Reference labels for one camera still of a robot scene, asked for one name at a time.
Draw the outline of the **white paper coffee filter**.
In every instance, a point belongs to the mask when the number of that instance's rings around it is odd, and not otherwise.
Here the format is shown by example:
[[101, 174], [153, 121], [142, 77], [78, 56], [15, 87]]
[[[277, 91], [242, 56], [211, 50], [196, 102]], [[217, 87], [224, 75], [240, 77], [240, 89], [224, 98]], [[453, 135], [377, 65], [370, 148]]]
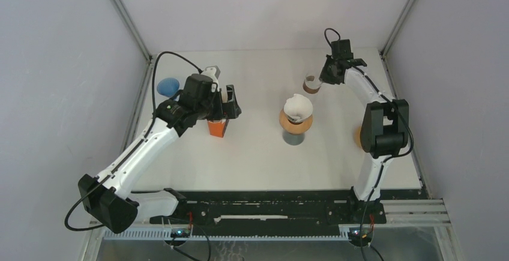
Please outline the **white paper coffee filter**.
[[286, 100], [283, 112], [291, 122], [302, 123], [311, 117], [313, 104], [307, 97], [294, 94], [293, 97]]

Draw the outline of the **orange coffee filter box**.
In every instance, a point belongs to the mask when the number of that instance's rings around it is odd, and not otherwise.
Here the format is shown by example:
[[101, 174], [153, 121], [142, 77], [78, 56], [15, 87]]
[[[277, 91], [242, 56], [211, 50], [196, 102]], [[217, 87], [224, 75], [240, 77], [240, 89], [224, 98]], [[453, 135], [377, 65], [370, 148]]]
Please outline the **orange coffee filter box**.
[[228, 119], [220, 121], [207, 121], [209, 134], [214, 137], [223, 138], [229, 124]]

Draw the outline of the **wooden dripper ring holder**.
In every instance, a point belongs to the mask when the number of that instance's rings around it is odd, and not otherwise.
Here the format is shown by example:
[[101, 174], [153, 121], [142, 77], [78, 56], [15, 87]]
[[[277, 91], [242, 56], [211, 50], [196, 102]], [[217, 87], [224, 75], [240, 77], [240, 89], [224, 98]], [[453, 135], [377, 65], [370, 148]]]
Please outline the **wooden dripper ring holder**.
[[303, 122], [292, 122], [284, 113], [284, 111], [281, 110], [279, 113], [279, 123], [282, 129], [290, 134], [303, 134], [311, 128], [313, 123], [313, 115], [309, 116]]

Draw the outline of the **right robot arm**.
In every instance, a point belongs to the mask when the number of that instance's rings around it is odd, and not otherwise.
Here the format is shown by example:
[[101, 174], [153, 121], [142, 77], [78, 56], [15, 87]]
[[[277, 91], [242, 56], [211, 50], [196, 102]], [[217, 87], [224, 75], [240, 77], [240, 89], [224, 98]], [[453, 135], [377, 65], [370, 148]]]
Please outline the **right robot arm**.
[[380, 198], [380, 185], [388, 165], [403, 156], [401, 150], [412, 140], [409, 128], [409, 103], [384, 93], [363, 70], [367, 64], [355, 58], [349, 40], [329, 43], [331, 53], [320, 73], [322, 83], [346, 85], [365, 106], [360, 129], [361, 148], [366, 153], [347, 215], [356, 223], [370, 216]]

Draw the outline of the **clear glass carafe brown band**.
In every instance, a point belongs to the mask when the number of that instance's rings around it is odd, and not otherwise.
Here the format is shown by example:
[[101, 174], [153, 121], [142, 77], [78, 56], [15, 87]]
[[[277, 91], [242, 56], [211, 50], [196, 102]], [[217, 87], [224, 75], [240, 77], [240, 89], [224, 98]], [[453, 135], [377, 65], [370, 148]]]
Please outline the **clear glass carafe brown band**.
[[322, 81], [319, 76], [312, 74], [306, 75], [303, 81], [303, 90], [308, 94], [316, 94], [322, 86]]

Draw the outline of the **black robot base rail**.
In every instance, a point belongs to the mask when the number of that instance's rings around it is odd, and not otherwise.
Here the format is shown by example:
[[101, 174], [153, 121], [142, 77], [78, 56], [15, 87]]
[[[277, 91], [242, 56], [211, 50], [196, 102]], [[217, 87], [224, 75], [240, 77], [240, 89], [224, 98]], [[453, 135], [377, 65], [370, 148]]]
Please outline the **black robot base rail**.
[[339, 225], [385, 224], [390, 201], [426, 200], [423, 190], [383, 189], [368, 205], [352, 190], [181, 191], [171, 215], [157, 214], [148, 224], [189, 224], [208, 236], [315, 237], [336, 235]]

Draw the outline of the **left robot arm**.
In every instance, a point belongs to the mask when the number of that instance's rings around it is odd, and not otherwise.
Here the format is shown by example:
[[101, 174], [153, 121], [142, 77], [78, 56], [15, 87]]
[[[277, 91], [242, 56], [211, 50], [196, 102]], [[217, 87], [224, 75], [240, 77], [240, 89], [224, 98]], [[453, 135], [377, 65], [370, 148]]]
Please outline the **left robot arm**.
[[133, 223], [166, 216], [173, 223], [184, 221], [188, 208], [175, 191], [133, 193], [136, 182], [157, 157], [197, 121], [235, 119], [241, 114], [235, 87], [219, 88], [206, 74], [192, 74], [184, 87], [153, 111], [147, 127], [109, 166], [79, 182], [80, 203], [87, 213], [113, 233], [122, 233]]

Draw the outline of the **grey glass carafe brown band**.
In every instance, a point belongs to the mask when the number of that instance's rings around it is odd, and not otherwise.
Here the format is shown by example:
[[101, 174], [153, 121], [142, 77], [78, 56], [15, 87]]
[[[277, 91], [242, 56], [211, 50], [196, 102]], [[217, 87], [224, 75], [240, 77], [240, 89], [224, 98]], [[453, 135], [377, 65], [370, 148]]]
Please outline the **grey glass carafe brown band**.
[[306, 135], [304, 133], [294, 134], [294, 133], [290, 133], [288, 131], [283, 131], [282, 132], [283, 140], [288, 145], [291, 145], [291, 146], [297, 146], [297, 145], [302, 144], [303, 141], [305, 140], [305, 137], [306, 137]]

